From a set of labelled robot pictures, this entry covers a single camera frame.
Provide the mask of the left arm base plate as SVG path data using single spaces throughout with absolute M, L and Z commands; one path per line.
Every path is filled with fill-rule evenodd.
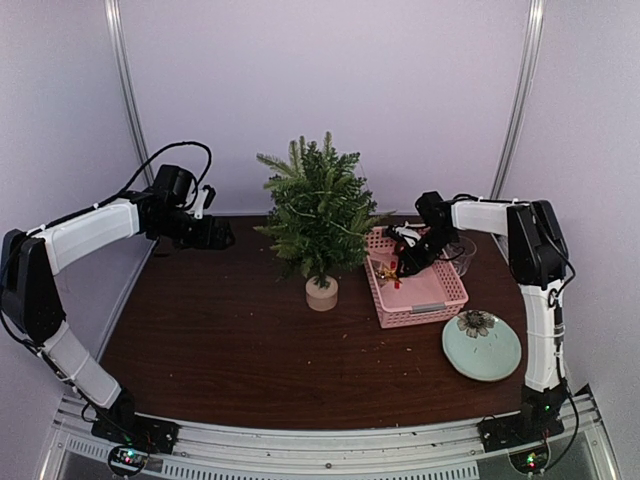
M 179 430 L 175 422 L 141 416 L 131 410 L 99 409 L 91 434 L 147 453 L 171 454 Z

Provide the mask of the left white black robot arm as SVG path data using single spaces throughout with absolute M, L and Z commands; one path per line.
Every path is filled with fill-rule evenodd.
M 20 332 L 20 343 L 75 388 L 123 444 L 144 433 L 135 401 L 77 338 L 67 320 L 57 278 L 78 261 L 121 240 L 167 238 L 179 249 L 225 250 L 235 242 L 230 225 L 207 214 L 210 185 L 176 165 L 161 167 L 144 190 L 125 187 L 106 200 L 32 230 L 8 232 L 2 245 L 1 315 Z

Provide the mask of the thin wire string lights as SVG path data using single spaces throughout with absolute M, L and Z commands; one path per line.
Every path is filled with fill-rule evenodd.
M 327 175 L 316 184 L 307 178 L 271 177 L 264 188 L 287 220 L 309 222 L 312 229 L 362 237 L 371 228 L 377 203 L 366 180 L 353 174 Z

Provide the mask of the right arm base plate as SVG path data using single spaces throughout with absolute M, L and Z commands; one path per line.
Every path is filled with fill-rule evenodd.
M 502 417 L 485 417 L 477 424 L 477 429 L 486 453 L 543 442 L 565 431 L 558 415 L 536 422 L 520 411 Z

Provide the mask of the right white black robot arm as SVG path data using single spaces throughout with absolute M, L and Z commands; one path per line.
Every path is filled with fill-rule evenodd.
M 521 390 L 521 409 L 512 430 L 530 442 L 558 418 L 569 397 L 564 373 L 563 291 L 574 279 L 574 267 L 552 205 L 547 200 L 487 200 L 458 194 L 445 200 L 436 191 L 415 202 L 427 231 L 417 240 L 401 241 L 399 278 L 432 266 L 445 247 L 471 230 L 507 239 L 508 266 L 522 294 L 526 320 L 528 359 Z

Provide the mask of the gold star red ornament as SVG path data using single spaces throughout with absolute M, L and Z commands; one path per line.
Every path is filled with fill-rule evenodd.
M 375 276 L 380 287 L 383 287 L 387 283 L 391 283 L 396 290 L 401 287 L 401 280 L 396 273 L 395 261 L 389 263 L 380 262 L 375 268 Z

